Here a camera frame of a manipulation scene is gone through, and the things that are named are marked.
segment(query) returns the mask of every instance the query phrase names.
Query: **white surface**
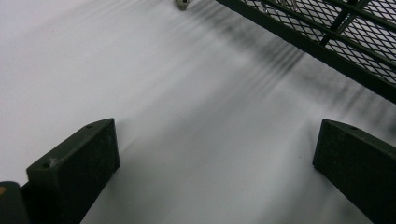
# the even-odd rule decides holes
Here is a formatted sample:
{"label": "white surface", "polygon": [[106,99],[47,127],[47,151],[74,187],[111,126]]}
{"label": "white surface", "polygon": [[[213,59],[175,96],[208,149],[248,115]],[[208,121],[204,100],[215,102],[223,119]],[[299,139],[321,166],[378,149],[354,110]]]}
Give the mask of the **white surface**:
{"label": "white surface", "polygon": [[395,145],[395,105],[214,1],[0,1],[0,180],[115,118],[82,223],[370,223],[311,165],[322,119]]}

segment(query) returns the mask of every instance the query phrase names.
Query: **wire mesh basket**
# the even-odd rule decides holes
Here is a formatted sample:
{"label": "wire mesh basket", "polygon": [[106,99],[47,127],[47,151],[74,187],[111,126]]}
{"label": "wire mesh basket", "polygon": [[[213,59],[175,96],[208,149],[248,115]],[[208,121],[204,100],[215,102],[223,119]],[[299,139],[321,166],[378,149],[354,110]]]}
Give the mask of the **wire mesh basket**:
{"label": "wire mesh basket", "polygon": [[396,104],[394,0],[218,0]]}

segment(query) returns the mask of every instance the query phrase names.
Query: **wire grid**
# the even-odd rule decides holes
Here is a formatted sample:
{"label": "wire grid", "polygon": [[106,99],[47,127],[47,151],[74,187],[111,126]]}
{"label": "wire grid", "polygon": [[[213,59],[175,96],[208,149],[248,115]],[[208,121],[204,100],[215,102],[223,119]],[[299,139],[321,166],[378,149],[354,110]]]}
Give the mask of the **wire grid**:
{"label": "wire grid", "polygon": [[[262,0],[240,0],[245,4],[258,9],[262,13],[271,16],[276,21],[298,31],[300,34],[308,37],[312,41],[319,43],[326,35],[323,32],[312,28],[309,24],[298,21],[291,15],[265,4]],[[331,5],[325,0],[297,0],[294,8],[292,0],[272,0],[272,2],[295,10],[309,20],[331,28],[336,18],[340,15],[342,9]],[[394,0],[371,0],[364,11],[372,13],[379,20],[387,20],[396,23],[396,2]],[[390,59],[393,63],[396,61],[396,34],[387,29],[366,21],[360,17],[352,20],[345,30],[340,31],[341,35],[356,42],[357,44],[375,52],[379,57]],[[326,48],[335,51],[338,55],[352,61],[356,65],[366,69],[373,75],[396,85],[396,71],[389,68],[386,64],[378,62],[375,58],[354,49],[345,43],[337,40],[331,40]]]}

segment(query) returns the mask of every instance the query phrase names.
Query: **metal mesh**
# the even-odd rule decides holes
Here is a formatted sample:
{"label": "metal mesh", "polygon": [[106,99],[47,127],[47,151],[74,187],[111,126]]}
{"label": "metal mesh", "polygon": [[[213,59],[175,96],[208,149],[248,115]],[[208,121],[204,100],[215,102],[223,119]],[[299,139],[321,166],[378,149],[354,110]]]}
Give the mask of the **metal mesh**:
{"label": "metal mesh", "polygon": [[[381,22],[375,22],[386,21],[393,25],[396,23],[395,1],[349,1],[350,4],[356,4],[356,9],[375,15],[375,21],[366,20],[360,17],[359,13],[350,13],[349,10],[340,7],[341,5],[336,4],[337,7],[329,0],[240,1],[276,21],[281,21],[326,49],[336,52],[364,68],[369,74],[380,77],[392,85],[396,84],[396,34],[378,25]],[[293,15],[293,11],[309,21],[302,21],[301,17]],[[318,29],[318,26],[323,26],[324,29]],[[326,30],[336,32],[341,38],[330,37]]]}

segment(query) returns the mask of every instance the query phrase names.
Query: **black metal basket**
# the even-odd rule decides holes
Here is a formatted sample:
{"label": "black metal basket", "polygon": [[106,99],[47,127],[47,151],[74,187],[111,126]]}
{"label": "black metal basket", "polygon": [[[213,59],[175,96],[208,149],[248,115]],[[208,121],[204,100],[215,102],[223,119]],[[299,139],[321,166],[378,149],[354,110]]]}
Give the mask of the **black metal basket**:
{"label": "black metal basket", "polygon": [[396,104],[394,0],[217,0]]}

